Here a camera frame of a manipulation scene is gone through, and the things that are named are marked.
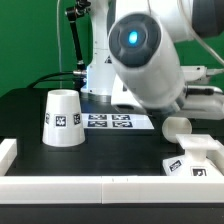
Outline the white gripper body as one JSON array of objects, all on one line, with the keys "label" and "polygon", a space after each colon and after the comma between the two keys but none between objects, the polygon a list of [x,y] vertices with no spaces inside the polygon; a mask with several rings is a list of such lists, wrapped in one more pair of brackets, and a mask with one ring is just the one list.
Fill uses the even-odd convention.
[{"label": "white gripper body", "polygon": [[224,68],[208,69],[206,66],[182,66],[187,91],[184,104],[172,117],[193,119],[224,119],[224,91],[209,86],[210,78],[224,73]]}]

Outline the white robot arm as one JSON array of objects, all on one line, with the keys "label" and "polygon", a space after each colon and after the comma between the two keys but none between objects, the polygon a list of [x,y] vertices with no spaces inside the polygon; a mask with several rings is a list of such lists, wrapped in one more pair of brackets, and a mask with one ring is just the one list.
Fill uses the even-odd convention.
[{"label": "white robot arm", "polygon": [[174,44],[224,32],[224,0],[90,0],[88,94],[151,116],[224,119],[224,92],[203,87],[202,67],[182,66]]}]

